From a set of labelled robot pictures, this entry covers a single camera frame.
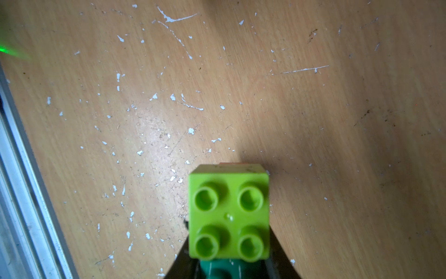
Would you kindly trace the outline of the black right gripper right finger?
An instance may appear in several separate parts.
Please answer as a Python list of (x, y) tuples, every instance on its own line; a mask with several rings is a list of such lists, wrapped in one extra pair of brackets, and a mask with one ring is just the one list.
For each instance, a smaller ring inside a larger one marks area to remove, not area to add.
[(264, 260), (266, 279), (301, 279), (293, 267), (272, 228), (270, 230), (270, 255)]

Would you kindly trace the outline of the teal green long lego brick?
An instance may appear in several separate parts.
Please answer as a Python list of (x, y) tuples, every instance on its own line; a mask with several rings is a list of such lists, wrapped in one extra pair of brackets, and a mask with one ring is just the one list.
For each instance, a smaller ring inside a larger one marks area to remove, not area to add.
[(200, 261), (203, 279), (267, 279), (262, 261), (248, 263), (240, 259)]

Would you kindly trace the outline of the lime green square lego brick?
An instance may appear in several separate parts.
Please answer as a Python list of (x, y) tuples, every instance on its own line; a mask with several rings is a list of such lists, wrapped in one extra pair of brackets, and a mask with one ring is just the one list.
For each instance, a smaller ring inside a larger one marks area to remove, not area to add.
[(269, 175), (260, 164), (199, 165), (188, 177), (189, 254), (269, 258)]

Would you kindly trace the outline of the small red square lego brick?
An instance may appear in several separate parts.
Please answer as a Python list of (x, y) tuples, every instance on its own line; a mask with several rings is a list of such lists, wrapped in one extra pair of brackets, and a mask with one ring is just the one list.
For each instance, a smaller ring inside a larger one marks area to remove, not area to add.
[(243, 162), (220, 162), (219, 165), (244, 165)]

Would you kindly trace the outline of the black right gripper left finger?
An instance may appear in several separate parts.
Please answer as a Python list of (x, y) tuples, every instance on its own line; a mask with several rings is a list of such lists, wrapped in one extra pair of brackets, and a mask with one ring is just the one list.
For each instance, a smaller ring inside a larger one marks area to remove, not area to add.
[(191, 258), (189, 254), (189, 237), (184, 241), (174, 263), (166, 273), (165, 279), (200, 279), (202, 270), (200, 260)]

